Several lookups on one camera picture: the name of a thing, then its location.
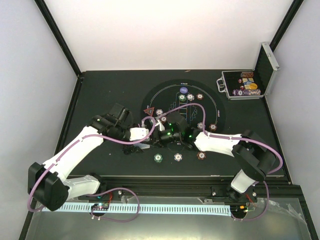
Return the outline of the blue poker chip stack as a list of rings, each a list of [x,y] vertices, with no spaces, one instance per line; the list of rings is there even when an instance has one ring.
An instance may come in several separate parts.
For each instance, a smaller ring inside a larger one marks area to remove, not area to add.
[[[180,153],[176,153],[176,154],[174,155],[174,160],[175,160],[175,161],[179,162],[179,161],[181,161],[182,159],[183,159],[183,156],[182,156]]]

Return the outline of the green poker chip stack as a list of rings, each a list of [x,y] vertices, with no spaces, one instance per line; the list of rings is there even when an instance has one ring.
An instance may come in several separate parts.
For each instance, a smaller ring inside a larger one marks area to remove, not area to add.
[[[155,154],[154,157],[153,157],[153,159],[154,159],[154,161],[155,161],[156,163],[161,163],[161,162],[163,161],[163,157],[162,157],[162,155],[159,154],[159,153]]]

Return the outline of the red poker chip stack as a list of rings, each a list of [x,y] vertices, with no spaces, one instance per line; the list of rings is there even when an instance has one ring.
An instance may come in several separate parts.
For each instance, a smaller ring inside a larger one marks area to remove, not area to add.
[[[197,153],[197,158],[198,158],[199,160],[204,160],[204,159],[206,158],[206,153],[205,153],[205,152],[202,152],[202,151],[199,151],[199,152]]]

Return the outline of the purple blind button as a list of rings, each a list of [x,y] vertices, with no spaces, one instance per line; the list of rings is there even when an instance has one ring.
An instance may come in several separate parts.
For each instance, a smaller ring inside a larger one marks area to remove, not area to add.
[[[181,94],[187,94],[187,93],[188,93],[188,89],[187,89],[186,87],[181,87],[181,88],[179,89],[179,92],[180,92]]]

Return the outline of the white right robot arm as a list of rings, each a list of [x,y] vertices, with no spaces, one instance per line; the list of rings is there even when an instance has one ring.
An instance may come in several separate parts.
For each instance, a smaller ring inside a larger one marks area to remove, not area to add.
[[[247,189],[263,182],[272,170],[276,154],[252,131],[245,134],[226,135],[209,133],[198,127],[190,126],[178,112],[166,116],[164,126],[155,127],[151,142],[160,147],[180,142],[188,150],[200,153],[214,152],[235,158],[240,166],[227,189],[228,198],[240,201]]]

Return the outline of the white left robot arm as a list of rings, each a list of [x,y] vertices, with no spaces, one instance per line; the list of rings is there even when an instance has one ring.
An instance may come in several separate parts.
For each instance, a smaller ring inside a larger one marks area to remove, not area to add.
[[[27,192],[29,199],[36,200],[50,211],[59,209],[67,200],[89,195],[97,200],[108,192],[106,185],[93,175],[69,179],[73,169],[105,140],[121,145],[135,145],[148,139],[155,129],[126,127],[115,116],[94,116],[81,132],[59,153],[44,163],[33,163],[28,169]]]

